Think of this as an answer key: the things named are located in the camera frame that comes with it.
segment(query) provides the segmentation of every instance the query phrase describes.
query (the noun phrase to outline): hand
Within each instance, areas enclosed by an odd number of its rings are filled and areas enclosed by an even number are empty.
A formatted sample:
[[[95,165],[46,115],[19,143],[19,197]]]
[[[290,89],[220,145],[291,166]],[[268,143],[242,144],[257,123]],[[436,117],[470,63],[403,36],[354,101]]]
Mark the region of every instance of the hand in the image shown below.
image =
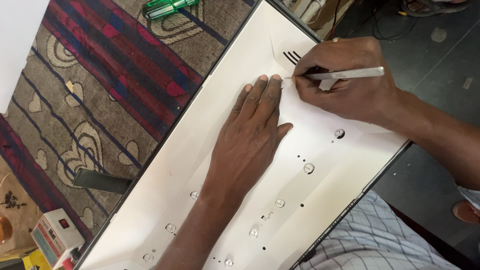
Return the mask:
[[[277,74],[270,83],[262,75],[243,88],[218,135],[201,199],[239,206],[272,163],[278,144],[293,128],[291,123],[277,126],[281,83]]]
[[[385,74],[378,77],[340,79],[329,91],[322,91],[318,88],[318,81],[313,82],[301,76],[315,66],[327,71],[383,66]],[[396,106],[396,98],[399,92],[402,92],[395,86],[380,44],[373,37],[321,42],[298,61],[293,75],[300,99],[304,102],[346,119],[368,123],[385,122],[385,114]]]

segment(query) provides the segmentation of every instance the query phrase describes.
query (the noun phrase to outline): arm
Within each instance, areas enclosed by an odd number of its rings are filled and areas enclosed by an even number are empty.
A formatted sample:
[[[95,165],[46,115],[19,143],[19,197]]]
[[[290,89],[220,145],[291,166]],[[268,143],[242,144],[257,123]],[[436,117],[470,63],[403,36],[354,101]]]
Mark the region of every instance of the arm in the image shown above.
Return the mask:
[[[383,66],[385,75],[339,80],[322,92],[301,76],[317,65],[334,71]],[[376,39],[322,42],[300,59],[294,75],[303,101],[410,138],[446,167],[459,185],[480,190],[480,129],[397,88]]]
[[[293,127],[291,123],[277,126],[281,82],[277,74],[270,83],[262,75],[254,86],[248,84],[241,91],[218,135],[200,196],[156,270],[203,268],[243,198],[272,163],[280,141]]]

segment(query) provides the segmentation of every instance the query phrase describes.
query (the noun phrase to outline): debris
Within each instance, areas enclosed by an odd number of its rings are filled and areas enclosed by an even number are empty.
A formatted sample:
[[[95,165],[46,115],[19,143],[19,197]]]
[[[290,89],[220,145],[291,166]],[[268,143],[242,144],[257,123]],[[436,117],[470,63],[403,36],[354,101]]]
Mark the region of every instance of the debris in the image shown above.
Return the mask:
[[[8,193],[5,194],[4,201],[0,203],[0,205],[6,204],[5,206],[6,209],[15,208],[15,207],[17,207],[17,209],[20,209],[20,207],[27,205],[26,203],[17,203],[17,202],[18,202],[17,196],[14,196],[11,191],[8,191]]]

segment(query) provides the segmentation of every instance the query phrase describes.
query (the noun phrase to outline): metal scalpel handle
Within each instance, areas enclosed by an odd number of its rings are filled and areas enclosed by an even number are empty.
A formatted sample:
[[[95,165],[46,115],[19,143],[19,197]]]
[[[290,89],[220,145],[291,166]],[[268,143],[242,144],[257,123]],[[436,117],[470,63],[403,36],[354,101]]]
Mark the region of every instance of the metal scalpel handle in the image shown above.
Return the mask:
[[[306,74],[304,75],[304,77],[313,81],[319,81],[319,80],[328,80],[328,79],[375,77],[375,76],[382,76],[383,74],[385,74],[384,67],[376,67],[376,68],[352,69],[352,70],[345,70],[345,71],[334,71],[334,72],[318,73],[318,74]]]

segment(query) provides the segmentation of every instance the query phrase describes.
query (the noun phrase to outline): red switch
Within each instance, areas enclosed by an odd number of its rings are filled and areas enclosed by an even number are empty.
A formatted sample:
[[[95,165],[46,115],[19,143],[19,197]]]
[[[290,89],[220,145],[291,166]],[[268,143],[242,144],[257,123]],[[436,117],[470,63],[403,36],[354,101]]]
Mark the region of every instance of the red switch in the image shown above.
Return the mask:
[[[68,227],[70,227],[70,225],[68,225],[68,222],[65,219],[59,220],[59,222],[64,229],[67,229]]]

